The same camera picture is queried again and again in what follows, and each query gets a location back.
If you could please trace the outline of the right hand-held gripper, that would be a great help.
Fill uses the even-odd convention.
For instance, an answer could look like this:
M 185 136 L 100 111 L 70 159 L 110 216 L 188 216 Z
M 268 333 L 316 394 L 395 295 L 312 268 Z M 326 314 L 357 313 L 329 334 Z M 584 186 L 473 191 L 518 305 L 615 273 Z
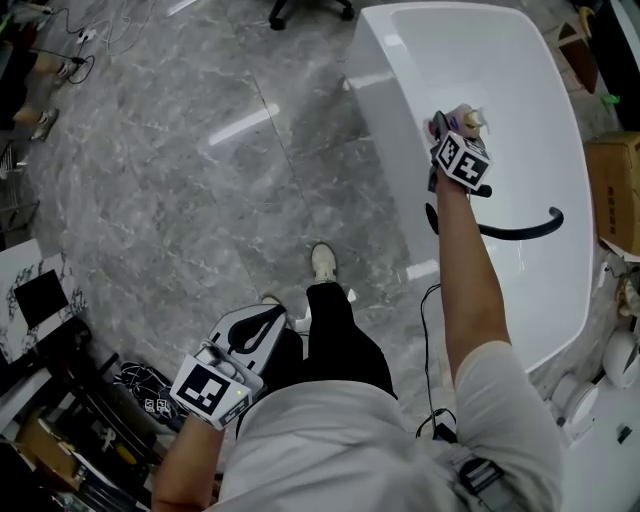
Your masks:
M 479 191 L 492 166 L 486 149 L 450 131 L 447 118 L 441 111 L 437 111 L 430 121 L 430 134 L 437 144 L 432 153 L 435 167 L 469 191 Z

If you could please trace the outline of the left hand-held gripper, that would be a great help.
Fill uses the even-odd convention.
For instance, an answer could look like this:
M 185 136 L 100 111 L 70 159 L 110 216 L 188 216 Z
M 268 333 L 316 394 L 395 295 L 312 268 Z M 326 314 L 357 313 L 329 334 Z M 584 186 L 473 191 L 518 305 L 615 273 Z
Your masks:
M 170 396 L 210 426 L 225 428 L 263 393 L 261 373 L 286 321 L 286 310 L 279 304 L 227 313 L 196 355 L 185 358 Z

